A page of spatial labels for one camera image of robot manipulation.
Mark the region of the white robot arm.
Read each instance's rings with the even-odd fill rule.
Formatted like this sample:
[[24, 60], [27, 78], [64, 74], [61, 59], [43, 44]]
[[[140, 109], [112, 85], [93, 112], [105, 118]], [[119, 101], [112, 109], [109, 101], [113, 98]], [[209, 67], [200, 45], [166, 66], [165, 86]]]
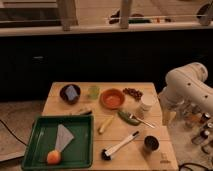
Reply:
[[172, 113], [194, 103], [207, 113], [213, 112], [213, 88], [205, 84], [207, 68], [199, 62], [192, 62], [170, 70], [165, 76], [166, 86], [158, 94], [163, 113], [163, 124], [168, 125]]

